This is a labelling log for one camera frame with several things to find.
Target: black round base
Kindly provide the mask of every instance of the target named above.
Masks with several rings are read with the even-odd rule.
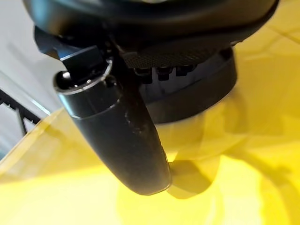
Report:
[[[235,86],[237,73],[232,48],[221,51],[182,75],[173,70],[169,80],[143,84],[141,95],[154,123],[170,123],[203,112],[224,98]]]

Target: black metal railing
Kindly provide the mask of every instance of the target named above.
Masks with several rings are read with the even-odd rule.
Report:
[[[9,108],[16,111],[23,135],[27,134],[27,128],[25,126],[24,119],[28,119],[33,124],[37,124],[41,120],[39,117],[37,117],[20,103],[18,103],[4,91],[0,90],[0,105],[2,104],[5,104]]]

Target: white wall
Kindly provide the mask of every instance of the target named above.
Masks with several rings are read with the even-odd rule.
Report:
[[[0,27],[0,89],[41,118],[46,113],[30,98],[50,112],[60,108],[52,78],[64,67],[38,51],[33,39],[33,22],[21,0],[0,0]],[[15,112],[1,105],[0,154],[8,152],[21,137]]]

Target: black cylindrical handle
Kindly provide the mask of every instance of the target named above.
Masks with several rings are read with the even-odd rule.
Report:
[[[114,175],[138,194],[155,194],[171,183],[169,165],[142,97],[129,82],[113,75],[120,72],[110,61],[105,74],[93,81],[66,89],[60,72],[54,86],[74,123]]]

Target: yellow surface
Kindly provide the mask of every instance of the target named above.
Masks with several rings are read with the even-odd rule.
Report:
[[[101,164],[65,111],[0,164],[1,225],[299,225],[300,1],[236,48],[219,104],[158,131],[173,185],[139,196]]]

